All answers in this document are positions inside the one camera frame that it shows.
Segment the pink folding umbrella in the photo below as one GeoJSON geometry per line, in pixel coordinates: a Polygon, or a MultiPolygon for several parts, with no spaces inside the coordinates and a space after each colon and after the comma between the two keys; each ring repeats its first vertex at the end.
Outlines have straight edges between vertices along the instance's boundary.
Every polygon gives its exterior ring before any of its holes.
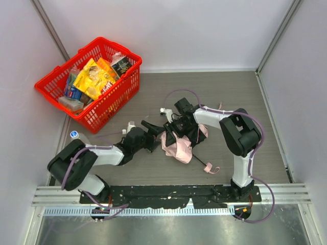
{"type": "Polygon", "coordinates": [[[173,157],[181,163],[188,164],[191,159],[194,157],[201,164],[204,165],[204,171],[208,174],[217,174],[220,170],[220,167],[214,167],[211,163],[204,163],[198,157],[196,157],[192,153],[192,149],[202,142],[203,140],[208,138],[208,129],[207,126],[203,124],[197,124],[197,138],[189,139],[187,136],[183,136],[182,138],[176,137],[176,143],[171,145],[170,147],[166,147],[166,131],[164,131],[160,136],[161,148],[165,152],[165,155],[168,157],[173,157]]]}

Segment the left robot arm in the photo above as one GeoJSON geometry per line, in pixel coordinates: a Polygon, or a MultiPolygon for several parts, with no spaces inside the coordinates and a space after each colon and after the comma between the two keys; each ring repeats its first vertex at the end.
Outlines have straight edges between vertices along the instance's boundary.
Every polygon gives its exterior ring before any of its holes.
{"type": "Polygon", "coordinates": [[[110,187],[90,171],[100,165],[123,166],[142,149],[153,152],[160,144],[157,137],[165,128],[144,120],[141,125],[147,130],[130,122],[126,135],[110,146],[85,144],[75,133],[74,139],[48,163],[47,169],[63,190],[78,190],[90,200],[105,202],[110,196],[110,187]]]}

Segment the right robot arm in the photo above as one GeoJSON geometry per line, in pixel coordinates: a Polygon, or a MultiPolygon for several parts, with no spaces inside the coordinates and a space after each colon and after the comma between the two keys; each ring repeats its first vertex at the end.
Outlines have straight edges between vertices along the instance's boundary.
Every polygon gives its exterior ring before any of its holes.
{"type": "Polygon", "coordinates": [[[162,149],[166,155],[189,163],[192,149],[208,138],[208,127],[221,130],[225,143],[233,154],[231,195],[236,200],[246,198],[254,187],[252,162],[262,135],[252,118],[243,108],[236,111],[212,109],[202,104],[192,105],[186,98],[175,103],[178,114],[161,108],[166,116],[166,131],[161,135],[162,149]]]}

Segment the red plastic shopping basket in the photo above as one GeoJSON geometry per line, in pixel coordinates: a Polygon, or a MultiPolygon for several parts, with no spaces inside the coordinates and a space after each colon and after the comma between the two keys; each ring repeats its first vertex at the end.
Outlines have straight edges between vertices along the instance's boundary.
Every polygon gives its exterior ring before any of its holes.
{"type": "Polygon", "coordinates": [[[56,108],[93,134],[139,91],[142,59],[98,37],[35,84],[56,108]]]}

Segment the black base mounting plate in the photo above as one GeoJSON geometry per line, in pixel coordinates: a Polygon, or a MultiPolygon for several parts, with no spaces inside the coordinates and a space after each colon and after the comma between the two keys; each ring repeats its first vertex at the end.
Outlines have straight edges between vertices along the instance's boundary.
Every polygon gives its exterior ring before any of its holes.
{"type": "Polygon", "coordinates": [[[189,201],[193,202],[196,209],[262,201],[258,186],[252,187],[244,195],[237,195],[234,187],[220,184],[107,186],[102,193],[91,197],[100,204],[111,204],[113,207],[126,205],[134,209],[182,209],[189,201]]]}

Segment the red and white snack packet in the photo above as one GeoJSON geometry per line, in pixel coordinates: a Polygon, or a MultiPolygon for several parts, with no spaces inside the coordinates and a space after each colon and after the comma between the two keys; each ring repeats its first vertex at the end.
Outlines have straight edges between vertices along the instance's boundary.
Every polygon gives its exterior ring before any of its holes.
{"type": "Polygon", "coordinates": [[[106,85],[104,85],[100,90],[101,94],[106,93],[114,84],[115,82],[107,81],[106,85]]]}

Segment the black box with gold print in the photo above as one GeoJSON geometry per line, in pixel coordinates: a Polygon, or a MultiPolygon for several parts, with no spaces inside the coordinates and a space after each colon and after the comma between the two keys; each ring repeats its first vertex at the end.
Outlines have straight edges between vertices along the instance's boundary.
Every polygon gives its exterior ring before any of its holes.
{"type": "Polygon", "coordinates": [[[112,69],[116,72],[118,77],[121,77],[123,74],[125,74],[129,68],[132,67],[132,64],[128,60],[126,56],[119,57],[115,61],[111,63],[112,69]]]}

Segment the plastic bottle with blue cap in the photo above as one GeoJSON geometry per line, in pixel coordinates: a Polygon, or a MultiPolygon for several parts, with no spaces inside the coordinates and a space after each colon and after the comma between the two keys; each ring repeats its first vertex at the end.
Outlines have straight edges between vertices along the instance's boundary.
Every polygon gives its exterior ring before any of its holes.
{"type": "Polygon", "coordinates": [[[88,140],[88,138],[81,132],[78,132],[76,130],[73,130],[70,132],[69,134],[71,141],[75,140],[75,139],[79,139],[81,140],[85,145],[90,145],[90,141],[88,140]]]}

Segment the yellow snack bag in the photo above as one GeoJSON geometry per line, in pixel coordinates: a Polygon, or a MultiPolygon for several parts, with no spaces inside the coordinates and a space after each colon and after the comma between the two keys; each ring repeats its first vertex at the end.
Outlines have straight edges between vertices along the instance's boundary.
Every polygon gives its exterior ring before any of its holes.
{"type": "Polygon", "coordinates": [[[115,79],[98,66],[96,61],[91,58],[77,75],[74,86],[91,99],[97,100],[102,96],[100,90],[106,85],[107,81],[116,83],[115,79]]]}

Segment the clear plastic container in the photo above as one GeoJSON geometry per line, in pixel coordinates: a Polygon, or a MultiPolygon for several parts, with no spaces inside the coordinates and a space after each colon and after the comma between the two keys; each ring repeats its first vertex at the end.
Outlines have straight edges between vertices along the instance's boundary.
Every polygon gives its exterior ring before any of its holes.
{"type": "Polygon", "coordinates": [[[84,108],[84,104],[79,100],[70,99],[65,96],[60,97],[58,103],[72,112],[80,111],[84,108]]]}

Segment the orange snack box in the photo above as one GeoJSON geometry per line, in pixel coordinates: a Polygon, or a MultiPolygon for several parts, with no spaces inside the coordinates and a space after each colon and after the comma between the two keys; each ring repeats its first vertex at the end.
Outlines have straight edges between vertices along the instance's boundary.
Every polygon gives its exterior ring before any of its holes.
{"type": "Polygon", "coordinates": [[[104,58],[100,57],[97,61],[97,65],[106,71],[113,79],[118,81],[120,79],[116,71],[111,67],[110,63],[104,58]]]}

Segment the blue snack packet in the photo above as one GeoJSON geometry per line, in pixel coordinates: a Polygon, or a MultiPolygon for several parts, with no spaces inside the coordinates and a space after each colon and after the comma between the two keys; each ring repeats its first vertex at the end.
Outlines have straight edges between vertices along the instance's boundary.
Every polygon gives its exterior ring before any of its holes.
{"type": "Polygon", "coordinates": [[[73,100],[79,100],[82,95],[82,92],[74,86],[76,77],[77,75],[74,73],[68,76],[64,90],[64,95],[73,100]]]}

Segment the aluminium frame rail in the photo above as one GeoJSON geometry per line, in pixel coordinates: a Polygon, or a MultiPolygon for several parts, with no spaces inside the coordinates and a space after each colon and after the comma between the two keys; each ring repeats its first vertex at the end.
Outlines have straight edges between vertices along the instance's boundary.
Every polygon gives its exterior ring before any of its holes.
{"type": "MultiPolygon", "coordinates": [[[[301,183],[271,184],[276,204],[311,204],[306,186],[301,183]]],[[[32,206],[71,206],[78,205],[80,192],[66,191],[59,186],[38,186],[32,206]]]]}

